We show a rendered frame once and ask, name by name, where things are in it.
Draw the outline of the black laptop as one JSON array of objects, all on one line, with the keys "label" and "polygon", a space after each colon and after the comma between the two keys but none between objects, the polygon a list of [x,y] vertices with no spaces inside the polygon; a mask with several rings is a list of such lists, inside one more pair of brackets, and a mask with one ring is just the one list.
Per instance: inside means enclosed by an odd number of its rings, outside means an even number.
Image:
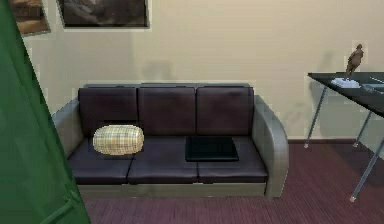
[{"label": "black laptop", "polygon": [[239,156],[231,137],[191,136],[185,143],[187,162],[233,162]]}]

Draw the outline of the grey sofa with dark cushions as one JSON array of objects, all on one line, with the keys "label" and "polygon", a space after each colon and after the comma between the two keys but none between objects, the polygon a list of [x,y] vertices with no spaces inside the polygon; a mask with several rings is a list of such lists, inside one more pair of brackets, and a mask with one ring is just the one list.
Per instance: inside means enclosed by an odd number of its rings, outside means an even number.
[{"label": "grey sofa with dark cushions", "polygon": [[[282,123],[248,84],[87,84],[52,116],[84,198],[282,194],[289,146]],[[112,156],[92,138],[107,125],[144,132],[142,150]],[[191,136],[231,137],[238,161],[187,162]]]}]

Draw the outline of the plaid yellow pillow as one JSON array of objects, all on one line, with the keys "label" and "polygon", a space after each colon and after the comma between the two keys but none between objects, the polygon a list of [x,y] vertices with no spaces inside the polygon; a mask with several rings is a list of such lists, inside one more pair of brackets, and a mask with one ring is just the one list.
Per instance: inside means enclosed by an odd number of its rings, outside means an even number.
[{"label": "plaid yellow pillow", "polygon": [[134,125],[107,125],[95,131],[92,143],[104,155],[131,155],[142,150],[144,133]]}]

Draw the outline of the dark framed picture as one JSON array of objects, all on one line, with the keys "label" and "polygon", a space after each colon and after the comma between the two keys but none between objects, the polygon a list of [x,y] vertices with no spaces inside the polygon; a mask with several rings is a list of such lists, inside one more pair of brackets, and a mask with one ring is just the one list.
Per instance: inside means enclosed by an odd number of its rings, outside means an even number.
[{"label": "dark framed picture", "polygon": [[58,0],[65,27],[148,28],[147,0]]}]

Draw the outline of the green room door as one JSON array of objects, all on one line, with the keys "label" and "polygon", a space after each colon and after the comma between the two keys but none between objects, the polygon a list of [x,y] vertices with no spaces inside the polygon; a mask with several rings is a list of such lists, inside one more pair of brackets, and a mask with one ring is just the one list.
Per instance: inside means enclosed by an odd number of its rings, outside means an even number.
[{"label": "green room door", "polygon": [[[40,224],[79,190],[7,0],[0,0],[0,224]],[[54,224],[91,224],[80,202]]]}]

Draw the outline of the brown statue on white base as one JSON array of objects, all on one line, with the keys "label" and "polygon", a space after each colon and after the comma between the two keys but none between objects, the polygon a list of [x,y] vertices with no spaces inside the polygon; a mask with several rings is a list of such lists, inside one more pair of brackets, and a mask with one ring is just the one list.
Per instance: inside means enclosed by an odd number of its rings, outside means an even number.
[{"label": "brown statue on white base", "polygon": [[351,79],[354,71],[360,66],[364,57],[363,46],[358,44],[348,58],[346,71],[342,78],[334,78],[331,83],[341,88],[359,88],[360,84]]}]

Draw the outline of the black table with metal legs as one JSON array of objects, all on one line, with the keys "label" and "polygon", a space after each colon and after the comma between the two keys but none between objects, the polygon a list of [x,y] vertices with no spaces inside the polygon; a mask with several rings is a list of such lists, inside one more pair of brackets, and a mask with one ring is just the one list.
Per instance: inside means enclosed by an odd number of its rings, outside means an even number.
[{"label": "black table with metal legs", "polygon": [[356,147],[360,142],[368,121],[373,114],[376,114],[384,119],[384,72],[358,72],[358,77],[355,80],[348,81],[343,80],[341,72],[309,72],[307,76],[322,84],[323,90],[304,143],[305,148],[309,146],[314,126],[328,89],[337,92],[369,111],[358,136],[353,143],[354,147]]}]

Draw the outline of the brown framed picture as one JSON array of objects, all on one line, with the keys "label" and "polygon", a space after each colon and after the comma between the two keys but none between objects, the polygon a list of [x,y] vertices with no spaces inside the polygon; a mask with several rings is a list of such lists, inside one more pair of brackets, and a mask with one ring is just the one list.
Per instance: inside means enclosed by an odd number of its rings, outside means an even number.
[{"label": "brown framed picture", "polygon": [[22,35],[50,30],[42,0],[8,0],[8,3]]}]

